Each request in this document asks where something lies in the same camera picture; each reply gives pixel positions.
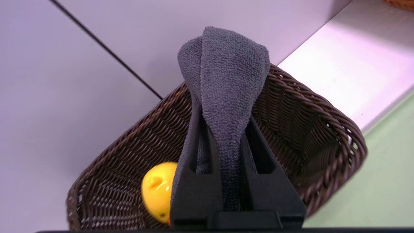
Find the terry cloth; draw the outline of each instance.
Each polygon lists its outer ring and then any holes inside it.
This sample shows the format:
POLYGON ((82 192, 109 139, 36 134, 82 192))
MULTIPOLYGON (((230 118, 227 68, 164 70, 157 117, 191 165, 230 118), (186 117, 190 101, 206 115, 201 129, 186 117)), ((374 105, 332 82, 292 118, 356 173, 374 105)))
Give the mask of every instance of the terry cloth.
MULTIPOLYGON (((263 45, 233 31, 206 27, 202 36, 184 44, 178 64, 192 98, 188 134, 173 182, 172 197, 189 154, 189 139, 199 109, 217 142, 224 209, 240 208, 240 139, 253 105, 270 69, 269 52, 263 45)), ((197 173, 209 171, 206 138, 200 137, 197 173)))

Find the white wall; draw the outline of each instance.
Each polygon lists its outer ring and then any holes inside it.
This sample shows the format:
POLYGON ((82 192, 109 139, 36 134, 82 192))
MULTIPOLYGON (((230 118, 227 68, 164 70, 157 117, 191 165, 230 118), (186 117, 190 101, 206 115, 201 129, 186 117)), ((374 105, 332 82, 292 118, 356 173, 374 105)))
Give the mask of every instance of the white wall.
POLYGON ((0 11, 0 232, 67 229, 73 182, 159 99, 49 1, 0 11))
POLYGON ((177 52, 205 26, 263 44, 279 64, 351 0, 60 0, 162 96, 183 82, 177 52))
MULTIPOLYGON (((350 0, 62 1, 159 93, 213 25, 279 63, 350 0)), ((159 101, 49 1, 0 1, 0 232, 66 229, 82 170, 159 101)))

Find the woven basket wall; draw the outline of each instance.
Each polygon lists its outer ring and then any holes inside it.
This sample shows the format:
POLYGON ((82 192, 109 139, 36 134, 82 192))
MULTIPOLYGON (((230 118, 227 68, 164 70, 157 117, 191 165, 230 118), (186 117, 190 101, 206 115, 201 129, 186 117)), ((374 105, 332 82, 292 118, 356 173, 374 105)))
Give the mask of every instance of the woven basket wall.
MULTIPOLYGON (((109 146, 69 190, 71 230, 166 228, 145 210, 144 174, 178 161, 191 96, 181 85, 109 146)), ((317 211, 361 166, 367 154, 355 123, 289 74, 271 65, 253 116, 307 206, 317 211)))
POLYGON ((393 7, 414 12, 414 0, 384 0, 384 2, 393 7))

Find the basket rim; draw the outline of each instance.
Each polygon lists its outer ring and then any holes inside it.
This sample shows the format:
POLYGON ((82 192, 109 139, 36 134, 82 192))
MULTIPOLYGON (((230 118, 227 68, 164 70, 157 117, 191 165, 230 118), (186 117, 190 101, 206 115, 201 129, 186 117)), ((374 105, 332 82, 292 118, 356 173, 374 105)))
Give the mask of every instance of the basket rim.
MULTIPOLYGON (((271 79, 279 86, 283 87, 286 93, 293 95, 309 108, 320 114, 320 117, 327 122, 334 132, 338 135, 341 153, 334 162, 325 169, 324 175, 312 184, 306 192, 301 195, 302 200, 307 203, 307 217, 312 215, 323 205, 346 181, 362 166, 367 155, 368 149, 365 139, 359 127, 342 112, 336 109, 324 97, 314 93, 310 88, 297 81, 279 67, 270 64, 268 79, 271 79), (349 157, 356 158, 351 164, 349 157)), ((145 126, 157 120, 169 109, 168 107, 179 101, 183 93, 188 92, 185 83, 181 84, 166 98, 141 118, 134 126, 129 128, 121 137, 107 147, 96 159, 79 175, 71 186, 67 196, 67 220, 70 230, 80 230, 79 215, 77 212, 78 191, 83 183, 105 163, 108 158, 125 145, 131 138, 145 130, 145 126)))

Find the toy duck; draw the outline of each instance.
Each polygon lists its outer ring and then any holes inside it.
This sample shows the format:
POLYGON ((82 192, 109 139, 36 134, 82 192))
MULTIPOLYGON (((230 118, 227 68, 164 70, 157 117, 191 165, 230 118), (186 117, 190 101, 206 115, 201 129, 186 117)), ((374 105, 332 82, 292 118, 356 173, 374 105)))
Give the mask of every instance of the toy duck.
POLYGON ((156 220, 170 225, 170 200, 177 163, 166 162, 151 168, 142 179, 145 207, 156 220))

